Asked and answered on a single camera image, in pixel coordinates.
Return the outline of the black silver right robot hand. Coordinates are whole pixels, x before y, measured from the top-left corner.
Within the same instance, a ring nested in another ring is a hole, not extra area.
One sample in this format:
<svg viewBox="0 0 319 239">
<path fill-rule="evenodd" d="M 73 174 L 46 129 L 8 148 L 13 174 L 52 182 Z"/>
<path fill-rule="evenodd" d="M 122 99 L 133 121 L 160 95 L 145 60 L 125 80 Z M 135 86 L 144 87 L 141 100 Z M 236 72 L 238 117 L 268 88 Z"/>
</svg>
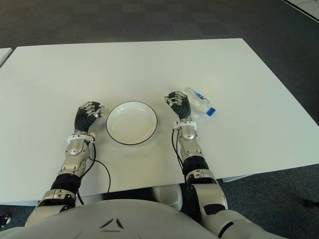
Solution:
<svg viewBox="0 0 319 239">
<path fill-rule="evenodd" d="M 164 101 L 180 120 L 191 120 L 191 107 L 185 93 L 181 91 L 171 92 L 167 96 L 164 96 Z"/>
</svg>

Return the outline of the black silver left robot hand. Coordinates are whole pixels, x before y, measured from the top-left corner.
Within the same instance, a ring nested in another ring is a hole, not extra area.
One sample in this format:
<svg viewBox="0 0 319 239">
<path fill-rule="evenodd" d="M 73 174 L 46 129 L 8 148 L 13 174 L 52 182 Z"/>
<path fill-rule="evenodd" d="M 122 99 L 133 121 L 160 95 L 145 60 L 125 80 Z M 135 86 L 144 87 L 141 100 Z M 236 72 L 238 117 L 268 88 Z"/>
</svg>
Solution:
<svg viewBox="0 0 319 239">
<path fill-rule="evenodd" d="M 103 112 L 104 106 L 98 102 L 85 102 L 77 111 L 74 120 L 74 132 L 88 132 L 91 125 Z"/>
</svg>

